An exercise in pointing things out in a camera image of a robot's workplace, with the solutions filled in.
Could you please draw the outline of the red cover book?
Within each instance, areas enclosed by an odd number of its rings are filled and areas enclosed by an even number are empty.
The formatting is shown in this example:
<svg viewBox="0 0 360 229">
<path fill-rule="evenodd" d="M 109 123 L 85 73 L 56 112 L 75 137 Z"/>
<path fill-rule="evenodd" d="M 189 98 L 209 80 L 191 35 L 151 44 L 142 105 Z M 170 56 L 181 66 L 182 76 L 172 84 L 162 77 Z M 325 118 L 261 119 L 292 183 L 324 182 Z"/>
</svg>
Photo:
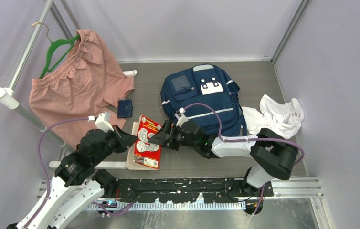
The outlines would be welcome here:
<svg viewBox="0 0 360 229">
<path fill-rule="evenodd" d="M 127 168 L 129 170 L 159 170 L 161 146 L 149 143 L 162 125 L 152 119 L 141 115 L 137 122 L 133 123 L 132 135 L 138 140 L 131 146 L 127 155 Z"/>
</svg>

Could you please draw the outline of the small navy blue booklet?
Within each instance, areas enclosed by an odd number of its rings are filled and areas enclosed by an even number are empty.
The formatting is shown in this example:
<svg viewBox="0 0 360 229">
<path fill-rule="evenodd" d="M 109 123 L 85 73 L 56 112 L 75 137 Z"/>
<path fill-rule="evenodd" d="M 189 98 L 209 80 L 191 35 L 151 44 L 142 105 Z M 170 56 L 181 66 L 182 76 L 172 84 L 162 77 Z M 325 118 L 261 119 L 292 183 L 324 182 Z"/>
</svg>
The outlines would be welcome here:
<svg viewBox="0 0 360 229">
<path fill-rule="evenodd" d="M 129 118 L 133 114 L 133 103 L 131 99 L 119 100 L 117 104 L 117 117 Z"/>
</svg>

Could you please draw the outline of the navy blue student backpack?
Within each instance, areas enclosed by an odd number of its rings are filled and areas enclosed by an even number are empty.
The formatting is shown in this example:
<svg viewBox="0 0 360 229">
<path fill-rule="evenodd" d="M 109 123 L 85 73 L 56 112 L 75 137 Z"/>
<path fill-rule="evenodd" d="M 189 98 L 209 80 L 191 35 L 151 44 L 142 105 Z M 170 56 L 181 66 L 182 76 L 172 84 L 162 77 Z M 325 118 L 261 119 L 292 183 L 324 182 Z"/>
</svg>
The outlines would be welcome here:
<svg viewBox="0 0 360 229">
<path fill-rule="evenodd" d="M 165 78 L 160 97 L 169 120 L 177 122 L 175 112 L 185 115 L 210 135 L 247 135 L 247 125 L 239 104 L 240 87 L 225 70 L 202 64 Z"/>
</svg>

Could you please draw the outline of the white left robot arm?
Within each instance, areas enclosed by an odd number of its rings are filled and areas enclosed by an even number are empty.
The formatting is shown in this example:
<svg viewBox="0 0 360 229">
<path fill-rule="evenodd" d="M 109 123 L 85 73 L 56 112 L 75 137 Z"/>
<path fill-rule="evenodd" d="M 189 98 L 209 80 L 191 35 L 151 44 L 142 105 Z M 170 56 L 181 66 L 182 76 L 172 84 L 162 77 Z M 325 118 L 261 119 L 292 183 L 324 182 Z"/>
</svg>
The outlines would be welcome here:
<svg viewBox="0 0 360 229">
<path fill-rule="evenodd" d="M 127 151 L 138 137 L 117 125 L 107 131 L 92 129 L 80 140 L 76 150 L 64 157 L 55 170 L 46 192 L 30 213 L 9 229 L 64 229 L 97 198 L 116 193 L 118 181 L 105 169 L 95 167 L 112 153 Z"/>
</svg>

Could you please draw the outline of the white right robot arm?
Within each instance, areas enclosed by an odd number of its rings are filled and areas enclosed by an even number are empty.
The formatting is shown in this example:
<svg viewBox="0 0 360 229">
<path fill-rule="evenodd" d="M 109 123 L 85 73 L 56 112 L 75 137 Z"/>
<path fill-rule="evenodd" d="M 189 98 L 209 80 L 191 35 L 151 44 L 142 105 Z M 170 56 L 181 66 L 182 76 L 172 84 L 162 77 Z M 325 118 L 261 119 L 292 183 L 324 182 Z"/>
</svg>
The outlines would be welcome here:
<svg viewBox="0 0 360 229">
<path fill-rule="evenodd" d="M 256 135 L 224 137 L 205 133 L 194 121 L 175 124 L 167 120 L 148 143 L 171 150 L 180 146 L 193 148 L 204 158 L 228 156 L 250 157 L 257 166 L 248 169 L 244 176 L 243 191 L 256 195 L 263 185 L 274 178 L 289 180 L 292 169 L 300 160 L 298 145 L 278 136 L 268 128 Z"/>
</svg>

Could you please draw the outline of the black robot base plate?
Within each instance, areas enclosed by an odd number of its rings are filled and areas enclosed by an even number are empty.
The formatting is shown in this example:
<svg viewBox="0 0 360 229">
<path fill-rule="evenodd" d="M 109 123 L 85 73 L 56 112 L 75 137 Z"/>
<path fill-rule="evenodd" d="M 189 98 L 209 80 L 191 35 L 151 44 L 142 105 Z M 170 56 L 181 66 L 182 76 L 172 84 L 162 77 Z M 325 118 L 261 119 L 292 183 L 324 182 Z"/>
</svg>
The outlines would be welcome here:
<svg viewBox="0 0 360 229">
<path fill-rule="evenodd" d="M 202 195 L 203 203 L 236 203 L 254 200 L 260 191 L 244 189 L 241 178 L 156 178 L 119 179 L 115 191 L 104 194 L 124 202 L 194 203 Z"/>
</svg>

